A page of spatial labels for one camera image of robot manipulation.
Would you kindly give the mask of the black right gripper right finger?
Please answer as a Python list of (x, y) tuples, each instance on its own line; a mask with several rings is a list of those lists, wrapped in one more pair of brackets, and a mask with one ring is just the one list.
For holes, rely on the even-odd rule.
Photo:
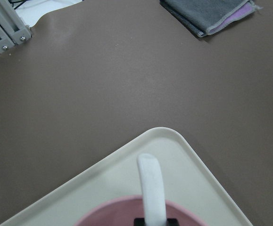
[(167, 226), (178, 226), (178, 220), (176, 218), (168, 218), (166, 221)]

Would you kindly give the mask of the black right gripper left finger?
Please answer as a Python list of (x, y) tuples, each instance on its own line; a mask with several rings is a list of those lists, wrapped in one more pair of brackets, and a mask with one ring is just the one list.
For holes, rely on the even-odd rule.
[(146, 226), (144, 218), (135, 218), (133, 220), (133, 226)]

